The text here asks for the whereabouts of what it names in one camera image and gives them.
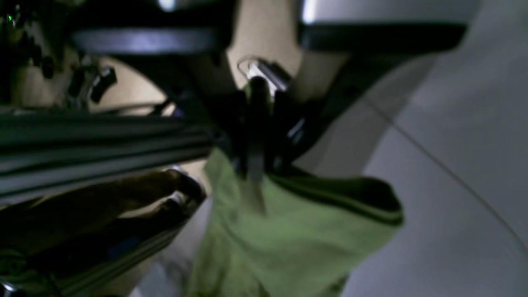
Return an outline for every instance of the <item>black cable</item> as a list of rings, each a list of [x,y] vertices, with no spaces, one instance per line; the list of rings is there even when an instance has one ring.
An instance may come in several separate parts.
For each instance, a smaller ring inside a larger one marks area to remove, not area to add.
[[[57,287],[57,285],[55,284],[55,282],[53,281],[51,275],[49,273],[46,273],[44,271],[42,271],[41,269],[31,265],[30,261],[29,261],[29,257],[24,253],[22,252],[21,250],[19,250],[18,248],[15,248],[15,247],[7,247],[5,249],[12,249],[14,252],[20,254],[20,255],[0,255],[0,259],[18,259],[18,260],[24,260],[25,261],[25,268],[26,268],[26,271],[30,271],[30,270],[34,270],[37,272],[37,274],[42,277],[43,279],[46,280],[46,283],[47,285],[45,285],[45,287],[48,287],[48,289],[51,290],[51,293],[53,294],[54,297],[62,297],[62,293],[59,289],[59,287]]]

